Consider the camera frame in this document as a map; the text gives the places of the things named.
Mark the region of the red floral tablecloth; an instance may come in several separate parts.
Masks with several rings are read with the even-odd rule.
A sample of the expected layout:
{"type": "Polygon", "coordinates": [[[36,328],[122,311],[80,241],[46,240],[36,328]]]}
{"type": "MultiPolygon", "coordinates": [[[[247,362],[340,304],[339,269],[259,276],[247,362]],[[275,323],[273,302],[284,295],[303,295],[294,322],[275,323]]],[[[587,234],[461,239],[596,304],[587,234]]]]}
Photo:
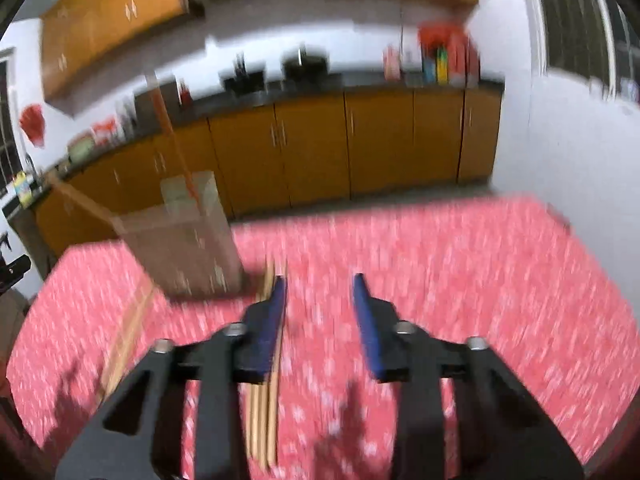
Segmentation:
{"type": "MultiPolygon", "coordinates": [[[[239,224],[244,264],[288,281],[277,479],[382,479],[395,391],[364,364],[352,279],[433,336],[484,337],[589,460],[639,387],[639,329],[597,259],[547,205],[479,198],[239,224]]],[[[148,282],[121,242],[70,248],[18,333],[6,378],[58,460],[96,405],[122,317],[148,282]]]]}

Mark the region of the beige perforated utensil holder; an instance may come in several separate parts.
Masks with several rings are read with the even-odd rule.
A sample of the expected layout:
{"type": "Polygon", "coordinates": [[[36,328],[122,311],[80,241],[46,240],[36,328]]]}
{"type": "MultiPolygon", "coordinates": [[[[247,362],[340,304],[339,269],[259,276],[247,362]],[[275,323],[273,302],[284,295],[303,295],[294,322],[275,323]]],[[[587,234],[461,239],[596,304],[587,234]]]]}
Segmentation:
{"type": "Polygon", "coordinates": [[[115,232],[145,273],[172,301],[236,296],[245,271],[211,171],[160,181],[164,202],[115,217],[115,232]]]}

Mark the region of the yellow detergent bottle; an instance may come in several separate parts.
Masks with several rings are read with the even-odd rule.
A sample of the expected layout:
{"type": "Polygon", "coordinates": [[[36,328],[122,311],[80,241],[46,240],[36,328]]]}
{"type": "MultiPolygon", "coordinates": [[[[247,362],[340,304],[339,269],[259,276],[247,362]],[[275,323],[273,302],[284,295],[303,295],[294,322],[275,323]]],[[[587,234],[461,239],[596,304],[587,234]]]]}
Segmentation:
{"type": "Polygon", "coordinates": [[[27,208],[32,202],[32,196],[34,196],[34,191],[32,190],[34,180],[25,171],[20,171],[13,178],[12,183],[18,201],[23,208],[27,208]]]}

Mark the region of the green basin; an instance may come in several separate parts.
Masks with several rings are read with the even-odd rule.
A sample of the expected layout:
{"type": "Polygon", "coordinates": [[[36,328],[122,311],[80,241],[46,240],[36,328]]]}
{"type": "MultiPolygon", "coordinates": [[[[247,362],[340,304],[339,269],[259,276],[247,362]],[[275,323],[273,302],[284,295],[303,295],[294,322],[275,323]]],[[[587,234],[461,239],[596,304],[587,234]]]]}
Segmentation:
{"type": "Polygon", "coordinates": [[[67,143],[67,157],[73,164],[86,158],[96,148],[96,137],[91,130],[83,131],[67,143]]]}

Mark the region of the red bag on counter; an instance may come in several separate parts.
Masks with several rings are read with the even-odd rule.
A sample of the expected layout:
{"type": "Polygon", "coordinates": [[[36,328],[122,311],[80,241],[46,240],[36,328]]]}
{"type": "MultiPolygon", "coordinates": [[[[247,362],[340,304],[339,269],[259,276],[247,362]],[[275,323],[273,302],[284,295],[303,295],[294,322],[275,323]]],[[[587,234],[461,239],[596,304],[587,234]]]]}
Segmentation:
{"type": "Polygon", "coordinates": [[[113,142],[117,136],[118,122],[114,116],[95,122],[91,126],[94,140],[97,146],[107,145],[113,142]]]}

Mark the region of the dark cutting board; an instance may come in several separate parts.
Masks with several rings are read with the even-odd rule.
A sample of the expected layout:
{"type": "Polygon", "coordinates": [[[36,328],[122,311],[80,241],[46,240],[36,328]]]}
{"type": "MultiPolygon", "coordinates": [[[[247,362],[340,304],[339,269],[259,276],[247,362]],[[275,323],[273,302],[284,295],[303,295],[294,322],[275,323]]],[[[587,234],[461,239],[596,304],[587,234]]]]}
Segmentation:
{"type": "MultiPolygon", "coordinates": [[[[167,79],[160,83],[160,93],[162,94],[167,113],[174,119],[180,113],[180,99],[178,84],[175,79],[167,79]]],[[[134,111],[139,128],[158,127],[158,121],[150,90],[138,93],[134,96],[134,111]]]]}

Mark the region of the black countertop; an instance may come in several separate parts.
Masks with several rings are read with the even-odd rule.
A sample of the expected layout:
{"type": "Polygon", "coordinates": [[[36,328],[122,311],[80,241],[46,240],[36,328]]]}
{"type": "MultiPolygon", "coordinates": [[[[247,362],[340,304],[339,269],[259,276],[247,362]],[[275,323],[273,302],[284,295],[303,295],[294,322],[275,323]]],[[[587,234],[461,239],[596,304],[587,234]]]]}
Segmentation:
{"type": "MultiPolygon", "coordinates": [[[[426,82],[420,72],[410,70],[403,74],[399,80],[386,80],[379,70],[348,70],[343,73],[333,73],[326,75],[318,82],[285,82],[284,80],[267,81],[266,86],[256,92],[235,96],[232,92],[216,92],[208,96],[195,99],[193,104],[186,110],[169,113],[174,127],[185,127],[203,118],[214,117],[216,115],[237,112],[238,110],[252,110],[253,108],[276,104],[294,99],[305,99],[311,96],[325,96],[332,93],[356,92],[364,90],[418,90],[418,89],[473,89],[497,91],[499,96],[503,96],[506,86],[506,76],[489,74],[480,75],[477,86],[460,86],[460,84],[436,84],[436,82],[426,82]]],[[[151,136],[160,134],[160,126],[151,124],[137,126],[134,133],[129,138],[116,140],[105,146],[95,148],[88,157],[80,162],[72,162],[67,170],[62,172],[63,180],[70,178],[78,171],[85,169],[85,166],[92,164],[107,154],[117,153],[125,146],[140,142],[151,136]]],[[[12,221],[24,209],[35,207],[35,204],[44,199],[49,191],[43,181],[36,181],[30,184],[32,189],[32,200],[23,208],[17,196],[13,196],[1,208],[1,218],[7,222],[12,221]]]]}

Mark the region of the red sauce bottle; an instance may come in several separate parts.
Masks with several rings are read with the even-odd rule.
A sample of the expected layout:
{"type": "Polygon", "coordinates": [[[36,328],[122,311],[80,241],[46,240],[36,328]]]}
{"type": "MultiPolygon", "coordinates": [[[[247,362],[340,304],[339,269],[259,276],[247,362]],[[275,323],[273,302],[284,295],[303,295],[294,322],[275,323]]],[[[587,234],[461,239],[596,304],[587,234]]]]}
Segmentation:
{"type": "Polygon", "coordinates": [[[187,110],[189,107],[192,106],[193,100],[192,100],[191,92],[189,87],[186,85],[186,82],[183,79],[181,79],[179,82],[179,100],[180,100],[180,106],[184,110],[187,110]]]}

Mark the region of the pink bottle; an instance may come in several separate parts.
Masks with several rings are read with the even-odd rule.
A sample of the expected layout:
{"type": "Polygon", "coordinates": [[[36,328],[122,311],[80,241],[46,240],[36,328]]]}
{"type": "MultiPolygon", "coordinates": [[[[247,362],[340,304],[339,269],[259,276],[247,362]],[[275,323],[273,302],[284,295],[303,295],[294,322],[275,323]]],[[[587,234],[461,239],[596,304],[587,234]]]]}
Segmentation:
{"type": "Polygon", "coordinates": [[[383,52],[384,78],[388,81],[401,80],[400,53],[393,46],[387,46],[383,52]]]}

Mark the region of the black wok with lid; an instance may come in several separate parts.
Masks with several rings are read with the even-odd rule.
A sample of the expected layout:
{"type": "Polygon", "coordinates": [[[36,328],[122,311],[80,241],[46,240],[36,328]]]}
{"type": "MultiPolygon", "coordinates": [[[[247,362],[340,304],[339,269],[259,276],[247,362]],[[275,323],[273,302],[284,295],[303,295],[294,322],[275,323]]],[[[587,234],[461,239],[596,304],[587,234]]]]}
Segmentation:
{"type": "Polygon", "coordinates": [[[326,51],[300,46],[281,58],[284,79],[293,82],[317,82],[329,73],[326,51]]]}

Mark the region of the right window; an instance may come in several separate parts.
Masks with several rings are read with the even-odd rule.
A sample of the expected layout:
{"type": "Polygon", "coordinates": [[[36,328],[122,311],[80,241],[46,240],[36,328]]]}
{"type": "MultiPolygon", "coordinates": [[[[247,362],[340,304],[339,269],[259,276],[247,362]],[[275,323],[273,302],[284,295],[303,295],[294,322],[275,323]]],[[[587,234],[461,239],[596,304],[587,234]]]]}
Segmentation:
{"type": "Polygon", "coordinates": [[[540,0],[546,66],[639,102],[639,33],[617,0],[540,0]]]}

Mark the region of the red plastic bag on wall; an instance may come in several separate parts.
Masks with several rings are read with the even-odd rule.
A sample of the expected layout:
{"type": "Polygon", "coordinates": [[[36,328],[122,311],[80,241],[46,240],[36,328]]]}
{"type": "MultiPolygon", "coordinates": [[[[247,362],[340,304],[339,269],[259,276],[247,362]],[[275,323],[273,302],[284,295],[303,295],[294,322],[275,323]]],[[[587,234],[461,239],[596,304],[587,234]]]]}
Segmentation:
{"type": "Polygon", "coordinates": [[[44,147],[46,121],[40,104],[29,104],[21,111],[20,126],[33,146],[44,147]]]}

